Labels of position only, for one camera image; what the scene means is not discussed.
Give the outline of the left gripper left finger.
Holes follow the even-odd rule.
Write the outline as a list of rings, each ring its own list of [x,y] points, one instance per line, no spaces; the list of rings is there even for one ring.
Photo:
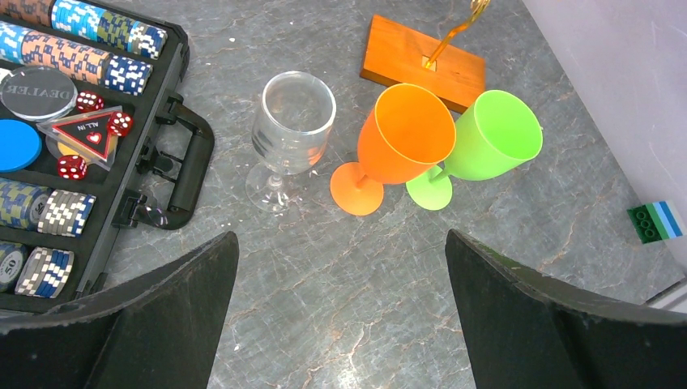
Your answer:
[[[1,321],[4,388],[204,388],[237,275],[226,232],[162,267]]]

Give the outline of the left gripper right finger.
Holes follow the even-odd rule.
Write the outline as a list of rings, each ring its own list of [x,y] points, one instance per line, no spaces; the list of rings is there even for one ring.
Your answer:
[[[479,388],[683,388],[686,317],[577,288],[456,229],[446,262]]]

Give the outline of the green wine glass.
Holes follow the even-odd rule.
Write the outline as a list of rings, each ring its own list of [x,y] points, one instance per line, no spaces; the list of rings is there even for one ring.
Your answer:
[[[411,199],[436,211],[449,204],[452,177],[484,181],[534,159],[543,147],[537,116],[517,96],[502,90],[481,93],[455,122],[456,144],[443,166],[406,183]]]

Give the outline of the orange wine glass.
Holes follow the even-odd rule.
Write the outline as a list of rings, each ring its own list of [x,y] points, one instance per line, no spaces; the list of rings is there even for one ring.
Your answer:
[[[453,118],[439,97],[411,83],[388,87],[361,127],[357,160],[331,175],[331,197],[343,211],[367,216],[381,206],[385,185],[426,173],[455,143]]]

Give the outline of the clear wine glass front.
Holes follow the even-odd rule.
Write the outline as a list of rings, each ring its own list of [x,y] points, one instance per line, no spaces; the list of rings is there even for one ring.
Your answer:
[[[267,82],[250,132],[260,162],[245,180],[256,207],[280,213],[301,197],[292,176],[322,158],[336,113],[332,90],[310,73],[285,71]]]

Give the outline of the gold rack with wooden base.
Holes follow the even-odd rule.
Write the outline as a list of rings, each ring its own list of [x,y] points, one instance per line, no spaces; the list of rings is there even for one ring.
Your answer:
[[[463,113],[486,88],[483,58],[451,45],[489,5],[472,1],[471,14],[438,40],[381,15],[369,25],[360,77],[390,87],[412,83],[438,96],[448,109]]]

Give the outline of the green blue toy bricks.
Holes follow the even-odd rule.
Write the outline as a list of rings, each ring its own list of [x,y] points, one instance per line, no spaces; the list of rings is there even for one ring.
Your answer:
[[[686,224],[671,200],[646,203],[626,211],[642,244],[686,234]]]

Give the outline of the red die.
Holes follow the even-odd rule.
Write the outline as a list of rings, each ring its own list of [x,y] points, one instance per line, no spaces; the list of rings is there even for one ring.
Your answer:
[[[82,180],[87,175],[87,161],[79,155],[64,155],[58,159],[58,175],[69,180]]]
[[[102,96],[91,91],[81,91],[77,95],[75,107],[80,113],[100,111],[105,107]]]
[[[133,124],[133,118],[128,113],[115,112],[108,121],[108,133],[118,137],[125,137],[130,133]]]

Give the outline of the black poker chip case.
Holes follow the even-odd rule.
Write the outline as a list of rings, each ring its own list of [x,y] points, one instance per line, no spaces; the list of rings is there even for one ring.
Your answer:
[[[1,4],[1,316],[99,290],[121,229],[191,220],[215,145],[186,31],[101,1]]]

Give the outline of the triangular all-in marker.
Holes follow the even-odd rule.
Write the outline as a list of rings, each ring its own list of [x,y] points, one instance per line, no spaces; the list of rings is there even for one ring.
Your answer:
[[[107,129],[108,121],[115,112],[122,112],[122,107],[115,106],[53,119],[38,123],[37,128],[58,143],[68,145],[88,162],[109,171],[115,160],[119,140],[116,135],[109,134]]]

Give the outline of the blue round chip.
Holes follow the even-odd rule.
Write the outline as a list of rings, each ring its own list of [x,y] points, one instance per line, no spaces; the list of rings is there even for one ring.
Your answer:
[[[41,137],[32,126],[18,120],[1,120],[2,173],[11,173],[29,166],[41,151]]]

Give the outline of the clear dealer button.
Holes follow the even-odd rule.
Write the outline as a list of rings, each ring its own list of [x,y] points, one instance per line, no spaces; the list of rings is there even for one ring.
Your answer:
[[[1,80],[1,102],[16,117],[44,122],[66,116],[78,90],[72,79],[46,66],[23,66]]]

